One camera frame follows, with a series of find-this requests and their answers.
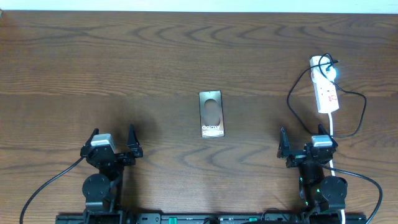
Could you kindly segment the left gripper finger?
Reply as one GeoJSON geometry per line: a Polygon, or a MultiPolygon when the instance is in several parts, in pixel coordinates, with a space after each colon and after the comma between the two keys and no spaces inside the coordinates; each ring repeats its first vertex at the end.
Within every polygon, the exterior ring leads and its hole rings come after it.
{"type": "Polygon", "coordinates": [[[91,146],[91,141],[94,138],[95,135],[99,134],[99,129],[95,128],[93,130],[93,132],[91,133],[90,137],[88,138],[88,140],[85,143],[85,146],[91,146]]]}
{"type": "Polygon", "coordinates": [[[139,144],[139,141],[137,139],[137,136],[135,134],[135,129],[134,125],[130,124],[129,127],[129,133],[127,137],[127,147],[133,152],[133,153],[140,153],[141,152],[141,145],[139,144]]]}

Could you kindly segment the Galaxy S25 Ultra smartphone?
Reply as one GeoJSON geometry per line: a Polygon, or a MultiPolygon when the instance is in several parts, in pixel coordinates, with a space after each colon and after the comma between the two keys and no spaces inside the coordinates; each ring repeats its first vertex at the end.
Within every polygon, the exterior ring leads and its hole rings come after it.
{"type": "Polygon", "coordinates": [[[199,92],[200,129],[203,138],[225,136],[223,102],[220,90],[199,92]]]}

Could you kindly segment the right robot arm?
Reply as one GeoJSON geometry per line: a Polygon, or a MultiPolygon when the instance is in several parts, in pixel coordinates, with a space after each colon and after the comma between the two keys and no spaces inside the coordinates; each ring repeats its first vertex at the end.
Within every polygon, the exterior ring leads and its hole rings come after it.
{"type": "Polygon", "coordinates": [[[337,147],[336,141],[322,125],[302,150],[293,150],[285,129],[280,129],[277,157],[286,160],[286,167],[299,170],[300,197],[307,206],[299,217],[302,223],[319,223],[327,219],[333,223],[342,222],[341,211],[346,207],[348,183],[341,177],[326,176],[323,171],[323,166],[333,159],[337,147]]]}

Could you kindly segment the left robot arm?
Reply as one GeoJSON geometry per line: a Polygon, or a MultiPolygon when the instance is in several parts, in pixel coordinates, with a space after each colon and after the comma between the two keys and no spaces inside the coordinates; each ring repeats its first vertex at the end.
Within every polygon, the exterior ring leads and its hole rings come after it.
{"type": "Polygon", "coordinates": [[[131,124],[127,136],[127,152],[116,153],[112,135],[101,134],[96,128],[83,145],[80,156],[98,169],[84,181],[84,223],[135,223],[136,215],[123,209],[121,193],[126,166],[133,166],[143,156],[142,147],[131,124]]]}

